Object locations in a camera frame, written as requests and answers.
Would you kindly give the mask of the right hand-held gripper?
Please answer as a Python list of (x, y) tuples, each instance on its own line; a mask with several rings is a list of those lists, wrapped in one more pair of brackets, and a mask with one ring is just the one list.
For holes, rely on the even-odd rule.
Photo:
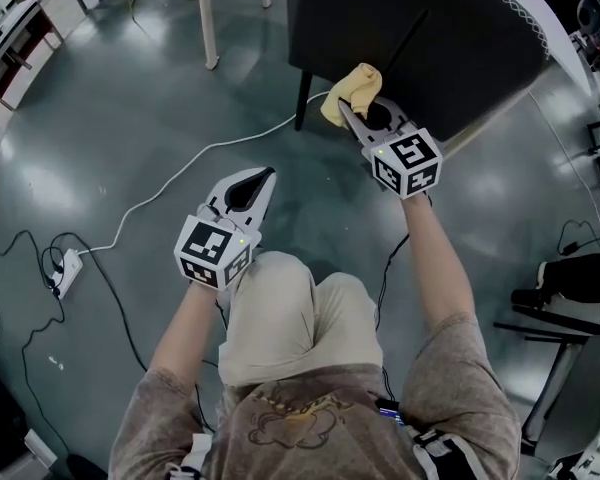
[[(393, 101), (378, 96), (383, 128), (401, 128), (409, 122), (406, 113)], [(373, 143), (373, 131), (343, 99), (338, 107), (346, 126), (360, 143)], [(426, 128), (400, 131), (369, 150), (373, 177), (402, 200), (438, 184), (443, 155)]]

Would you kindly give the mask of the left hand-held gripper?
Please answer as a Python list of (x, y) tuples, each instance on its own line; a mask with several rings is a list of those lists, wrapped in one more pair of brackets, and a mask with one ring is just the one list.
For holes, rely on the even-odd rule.
[(209, 288), (228, 289), (254, 259), (276, 182), (274, 168), (246, 169), (217, 182), (197, 213), (187, 217), (176, 242), (180, 273)]

